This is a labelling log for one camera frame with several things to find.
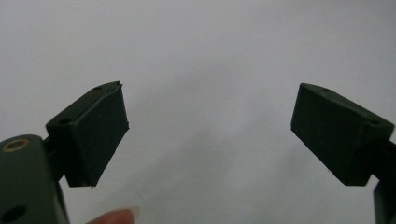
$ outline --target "fingernail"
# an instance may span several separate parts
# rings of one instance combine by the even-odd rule
[[[140,218],[140,207],[138,206],[131,206],[131,207],[126,207],[125,209],[128,209],[134,214],[134,220],[138,220]]]

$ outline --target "white background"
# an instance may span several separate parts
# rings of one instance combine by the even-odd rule
[[[1,139],[124,84],[131,130],[98,186],[61,181],[76,224],[130,205],[141,224],[375,223],[376,179],[344,187],[290,119],[308,82],[396,122],[395,70],[393,0],[0,2]]]

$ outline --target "brass insert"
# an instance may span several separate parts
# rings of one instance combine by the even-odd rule
[[[21,149],[27,147],[27,145],[29,145],[29,142],[30,141],[27,138],[15,139],[15,140],[5,144],[3,146],[3,151],[14,152],[14,151],[21,150]]]

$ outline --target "dark green plastic part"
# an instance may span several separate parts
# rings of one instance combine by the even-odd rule
[[[379,182],[374,199],[376,224],[396,224],[396,185]]]
[[[301,84],[291,130],[347,186],[365,186],[394,125],[334,91]]]
[[[0,143],[0,176],[0,223],[68,223],[39,136],[21,135]]]
[[[117,81],[93,88],[46,125],[70,187],[96,186],[128,131],[121,86]]]

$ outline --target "screw hole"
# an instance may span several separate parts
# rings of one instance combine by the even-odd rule
[[[14,141],[9,142],[8,144],[4,145],[3,151],[5,151],[5,152],[18,151],[20,149],[25,148],[27,145],[29,145],[29,139],[20,138],[20,139],[14,140]]]
[[[70,121],[72,121],[71,119],[61,119],[61,121],[59,121],[60,124],[68,124]]]
[[[378,120],[370,120],[370,123],[374,124],[374,125],[378,125],[379,121]]]
[[[26,206],[18,205],[6,211],[1,217],[1,220],[4,223],[11,223],[21,218],[25,213],[26,213]]]

